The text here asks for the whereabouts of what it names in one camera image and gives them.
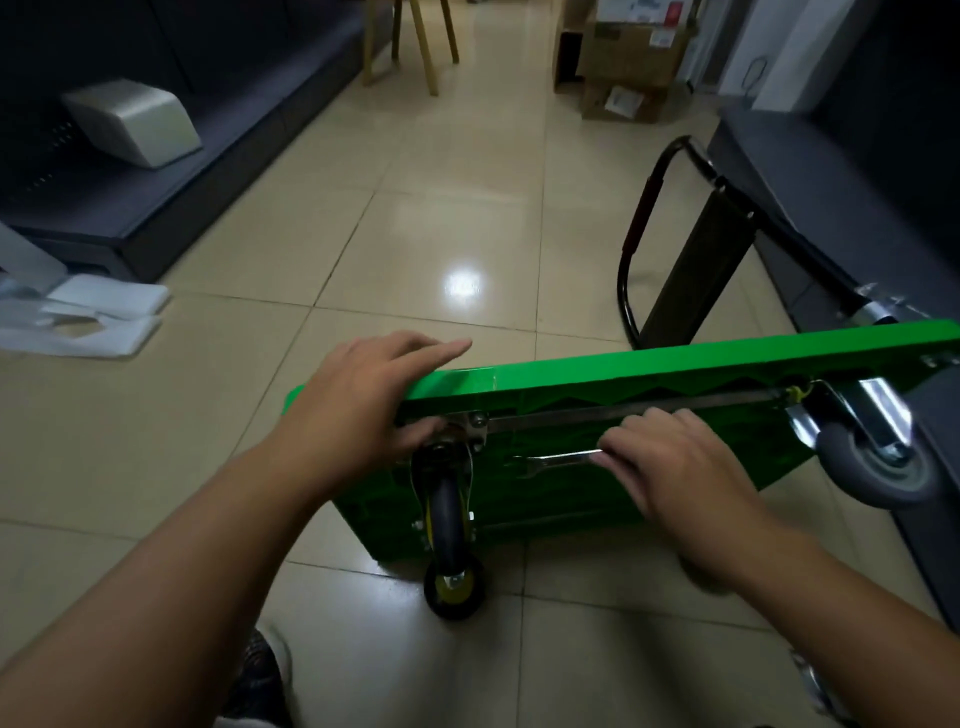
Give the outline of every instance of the white wall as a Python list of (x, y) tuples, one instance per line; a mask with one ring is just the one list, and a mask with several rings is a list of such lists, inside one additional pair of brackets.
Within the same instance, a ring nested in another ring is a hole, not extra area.
[(879, 0), (809, 0), (754, 101), (765, 111), (810, 111), (823, 98)]
[(790, 36), (797, 19), (810, 0), (756, 0), (750, 16), (743, 26), (740, 38), (733, 49), (718, 92), (725, 96), (742, 96), (744, 77), (750, 71), (755, 78), (759, 63), (751, 69), (754, 59), (765, 56), (767, 68), (764, 76), (773, 69), (784, 42)]
[(678, 79), (689, 81), (694, 87), (700, 84), (729, 10), (730, 0), (707, 0), (700, 12), (700, 17), (697, 18), (700, 32), (690, 40), (684, 62), (681, 63), (680, 70), (677, 72)]

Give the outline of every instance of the wooden chair leg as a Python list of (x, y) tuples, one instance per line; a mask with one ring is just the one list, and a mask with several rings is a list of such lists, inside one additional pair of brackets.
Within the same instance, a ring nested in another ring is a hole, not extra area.
[(453, 18), (450, 16), (450, 0), (440, 0), (440, 7), (444, 10), (446, 24), (446, 38), (450, 41), (450, 55), (454, 63), (460, 62), (460, 52), (457, 50), (457, 37), (453, 34)]
[(403, 0), (394, 0), (394, 34), (391, 40), (390, 58), (400, 62), (400, 18), (403, 17)]
[(423, 73), (426, 74), (426, 87), (431, 96), (439, 96), (437, 88), (437, 72), (433, 69), (430, 58), (430, 46), (426, 43), (426, 28), (423, 27), (423, 16), (420, 14), (420, 0), (410, 0), (410, 13), (414, 16), (414, 28), (417, 30), (417, 42), (420, 44), (420, 55), (423, 56)]
[(363, 85), (373, 83), (373, 34), (376, 33), (376, 0), (364, 0)]

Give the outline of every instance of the shoe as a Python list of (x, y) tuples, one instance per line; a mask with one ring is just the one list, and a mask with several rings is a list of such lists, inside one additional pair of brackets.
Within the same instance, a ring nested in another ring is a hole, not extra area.
[(240, 674), (230, 686), (220, 716), (228, 720), (258, 720), (276, 728), (294, 728), (284, 690), (289, 683), (290, 652), (286, 644), (270, 628), (257, 625), (247, 642)]

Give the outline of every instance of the hand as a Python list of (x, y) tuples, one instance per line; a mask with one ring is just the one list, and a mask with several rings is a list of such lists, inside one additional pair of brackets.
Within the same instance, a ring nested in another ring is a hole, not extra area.
[(593, 462), (613, 473), (680, 553), (721, 581), (731, 584), (771, 537), (790, 531), (726, 443), (688, 409), (628, 417), (597, 447), (603, 452)]
[(395, 462), (444, 427), (428, 417), (396, 427), (396, 409), (418, 379), (470, 348), (414, 331), (340, 344), (307, 382), (263, 442), (270, 461), (299, 485), (330, 498)]

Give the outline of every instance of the beige floor tile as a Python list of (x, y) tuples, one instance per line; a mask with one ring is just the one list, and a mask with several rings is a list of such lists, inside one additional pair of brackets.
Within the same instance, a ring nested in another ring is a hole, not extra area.
[[(763, 498), (785, 521), (817, 536), (831, 553), (856, 565), (849, 532), (815, 464), (804, 464), (770, 486)], [(525, 593), (688, 619), (766, 626), (738, 596), (711, 594), (695, 586), (673, 549), (649, 526), (533, 541), (527, 553)]]
[[(578, 103), (575, 96), (561, 94), (548, 107), (543, 193), (547, 206), (634, 207), (663, 148), (685, 133), (706, 144), (717, 124), (713, 111), (699, 107), (669, 124), (584, 121)], [(667, 192), (697, 197), (702, 205), (708, 185), (679, 155), (667, 172), (661, 196)]]
[(122, 559), (134, 541), (0, 523), (0, 665)]
[(557, 336), (552, 333), (537, 334), (537, 360), (591, 356), (597, 353), (628, 352), (629, 350), (630, 346), (626, 341), (580, 339), (575, 336)]
[(734, 278), (720, 294), (707, 318), (693, 337), (693, 343), (733, 341), (762, 336), (759, 323), (743, 286)]
[[(529, 361), (534, 357), (534, 334), (504, 328), (484, 328), (437, 321), (418, 321), (366, 313), (349, 313), (317, 308), (310, 312), (297, 340), (283, 360), (267, 394), (257, 407), (237, 450), (262, 440), (280, 416), (287, 393), (303, 384), (317, 370), (337, 343), (357, 336), (376, 336), (398, 328), (412, 328), (444, 340), (464, 336), (473, 347), (449, 367), (479, 367)], [(423, 576), (422, 564), (381, 567), (363, 548), (347, 523), (332, 505), (320, 510), (307, 525), (290, 553), (290, 559), (304, 564), (337, 569), (387, 573), (409, 579)], [(484, 556), (495, 591), (517, 594), (523, 586), (522, 547), (503, 546)]]
[(316, 187), (375, 190), (412, 126), (405, 114), (325, 109), (284, 150), (264, 179), (290, 178)]
[[(473, 552), (484, 566), (484, 581), (489, 593), (523, 593), (523, 544), (487, 546), (475, 548)], [(429, 564), (426, 555), (422, 559), (377, 563), (353, 535), (332, 503), (325, 505), (313, 517), (287, 560), (307, 566), (390, 576), (417, 584), (422, 583)]]
[(0, 518), (139, 537), (229, 457), (309, 309), (176, 296), (125, 361), (0, 378)]
[(893, 517), (835, 486), (832, 492), (852, 533), (861, 572), (922, 612), (943, 620)]
[(301, 725), (514, 724), (517, 596), (451, 624), (417, 584), (286, 565), (264, 618), (290, 645)]
[(312, 305), (371, 195), (324, 189), (303, 175), (272, 170), (164, 282), (174, 290)]
[[(640, 324), (666, 283), (705, 199), (678, 196), (675, 191), (662, 194), (631, 261), (630, 303)], [(538, 332), (626, 340), (616, 301), (616, 274), (633, 216), (630, 206), (544, 207)]]
[(764, 336), (783, 336), (797, 332), (756, 248), (747, 251), (736, 271), (736, 277), (747, 294)]
[(318, 306), (532, 330), (539, 206), (378, 192)]
[(379, 110), (407, 118), (543, 131), (552, 62), (553, 25), (541, 4), (451, 3), (460, 63), (453, 64), (440, 3), (421, 3), (440, 95), (427, 94), (409, 5), (404, 6), (400, 62), (387, 48), (373, 64), (374, 84), (351, 84), (332, 108)]
[(769, 632), (525, 599), (519, 728), (827, 726)]
[(538, 206), (542, 183), (542, 127), (421, 120), (381, 189)]

